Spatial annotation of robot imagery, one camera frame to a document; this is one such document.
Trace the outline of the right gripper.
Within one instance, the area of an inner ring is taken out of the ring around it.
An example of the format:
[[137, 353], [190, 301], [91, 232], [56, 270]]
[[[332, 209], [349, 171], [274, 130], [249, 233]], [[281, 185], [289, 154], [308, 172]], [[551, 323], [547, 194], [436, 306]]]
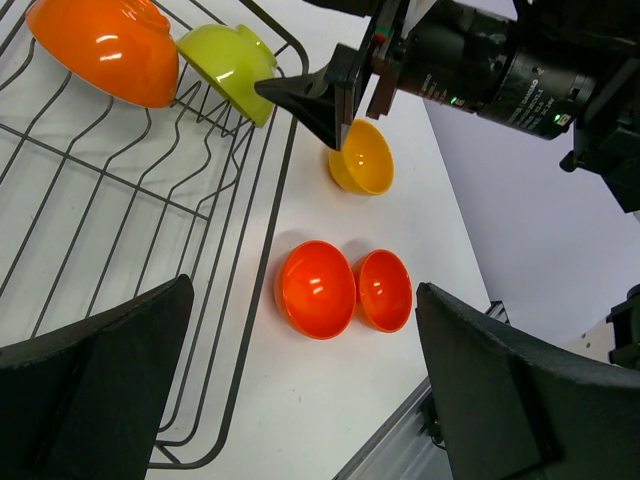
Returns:
[[[514, 20], [437, 1], [407, 32], [380, 27], [371, 69], [379, 80], [369, 115], [388, 114], [397, 91], [551, 140], [580, 113], [572, 49], [543, 27], [549, 1], [515, 2]], [[255, 83], [331, 149], [343, 147], [370, 78], [368, 52], [336, 46], [315, 73]]]

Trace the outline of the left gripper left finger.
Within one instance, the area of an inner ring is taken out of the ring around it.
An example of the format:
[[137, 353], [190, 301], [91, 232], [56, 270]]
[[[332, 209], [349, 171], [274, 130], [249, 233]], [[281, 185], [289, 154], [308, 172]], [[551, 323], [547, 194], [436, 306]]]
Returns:
[[193, 301], [180, 275], [3, 347], [2, 478], [144, 478]]

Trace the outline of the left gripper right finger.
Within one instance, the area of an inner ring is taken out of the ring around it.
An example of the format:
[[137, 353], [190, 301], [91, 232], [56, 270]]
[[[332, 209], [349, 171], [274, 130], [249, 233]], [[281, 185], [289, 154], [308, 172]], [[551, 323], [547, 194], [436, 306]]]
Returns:
[[431, 283], [416, 320], [457, 479], [635, 479], [639, 475], [639, 292], [608, 322], [606, 362], [472, 308]]

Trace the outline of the yellow-orange bowl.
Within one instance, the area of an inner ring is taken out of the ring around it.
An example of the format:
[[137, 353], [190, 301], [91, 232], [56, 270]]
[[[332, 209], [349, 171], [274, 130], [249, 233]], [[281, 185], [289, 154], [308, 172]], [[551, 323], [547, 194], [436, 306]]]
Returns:
[[394, 180], [391, 149], [374, 124], [356, 119], [341, 150], [330, 150], [328, 169], [343, 190], [364, 196], [385, 194]]

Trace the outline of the lime green bowl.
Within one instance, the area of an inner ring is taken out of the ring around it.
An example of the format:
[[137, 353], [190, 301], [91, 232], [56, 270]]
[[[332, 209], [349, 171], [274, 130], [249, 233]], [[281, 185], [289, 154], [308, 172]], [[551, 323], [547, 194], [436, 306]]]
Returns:
[[275, 76], [277, 59], [262, 39], [245, 25], [207, 24], [176, 42], [178, 52], [223, 98], [256, 126], [264, 126], [274, 104], [254, 85]]

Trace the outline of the orange bowl white inside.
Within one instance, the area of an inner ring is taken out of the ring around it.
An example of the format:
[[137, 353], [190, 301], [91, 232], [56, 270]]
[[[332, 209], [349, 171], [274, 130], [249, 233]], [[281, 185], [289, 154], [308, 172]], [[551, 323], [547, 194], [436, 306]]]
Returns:
[[145, 108], [173, 101], [178, 52], [153, 2], [36, 1], [25, 20], [48, 53], [96, 88]]

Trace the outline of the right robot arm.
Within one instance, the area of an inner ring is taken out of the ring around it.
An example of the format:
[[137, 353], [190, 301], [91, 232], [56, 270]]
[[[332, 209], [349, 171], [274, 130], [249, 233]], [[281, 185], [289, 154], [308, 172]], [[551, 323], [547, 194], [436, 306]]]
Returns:
[[366, 16], [358, 49], [319, 71], [259, 81], [256, 92], [339, 149], [371, 77], [367, 108], [404, 91], [545, 140], [572, 132], [567, 172], [599, 175], [623, 211], [639, 209], [639, 5], [518, 1], [515, 19], [457, 1], [331, 1]]

